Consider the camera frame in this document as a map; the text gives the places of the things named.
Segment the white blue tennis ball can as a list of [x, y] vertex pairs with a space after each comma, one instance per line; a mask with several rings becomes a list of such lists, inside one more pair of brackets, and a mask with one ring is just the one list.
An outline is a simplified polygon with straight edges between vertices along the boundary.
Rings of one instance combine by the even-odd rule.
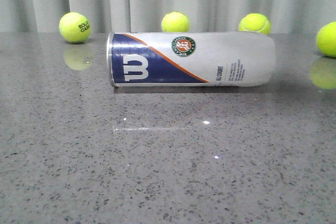
[[110, 33], [107, 65], [114, 87], [255, 87], [269, 82], [276, 50], [246, 31]]

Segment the middle yellow tennis ball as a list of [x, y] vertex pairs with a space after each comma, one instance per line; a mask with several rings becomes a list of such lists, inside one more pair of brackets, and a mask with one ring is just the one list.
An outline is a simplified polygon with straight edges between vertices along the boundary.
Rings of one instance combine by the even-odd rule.
[[181, 12], [170, 12], [161, 21], [163, 32], [187, 32], [190, 28], [189, 18]]

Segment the yellow tennis ball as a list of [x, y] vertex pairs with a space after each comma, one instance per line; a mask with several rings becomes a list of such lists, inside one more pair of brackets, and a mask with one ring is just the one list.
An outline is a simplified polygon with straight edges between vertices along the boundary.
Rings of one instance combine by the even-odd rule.
[[70, 43], [80, 43], [89, 38], [91, 26], [84, 15], [69, 12], [60, 19], [59, 31], [66, 41]]
[[335, 57], [335, 27], [336, 22], [328, 23], [316, 35], [317, 48], [325, 56]]
[[238, 25], [238, 30], [252, 31], [268, 35], [271, 30], [271, 23], [263, 14], [250, 13], [241, 19]]
[[161, 21], [163, 32], [187, 32], [190, 28], [189, 18], [181, 12], [170, 12]]

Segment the left yellow tennis ball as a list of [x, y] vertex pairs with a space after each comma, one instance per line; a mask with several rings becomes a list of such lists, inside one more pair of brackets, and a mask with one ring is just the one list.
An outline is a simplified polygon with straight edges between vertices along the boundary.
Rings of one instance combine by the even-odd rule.
[[80, 43], [89, 38], [91, 26], [84, 15], [69, 12], [60, 19], [59, 31], [66, 41], [70, 43]]

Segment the far right yellow tennis ball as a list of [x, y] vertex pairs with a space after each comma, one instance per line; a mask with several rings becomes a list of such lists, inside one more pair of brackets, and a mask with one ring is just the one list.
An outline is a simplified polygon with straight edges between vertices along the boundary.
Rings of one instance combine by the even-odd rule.
[[325, 56], [335, 57], [335, 27], [336, 22], [328, 23], [316, 35], [317, 48]]

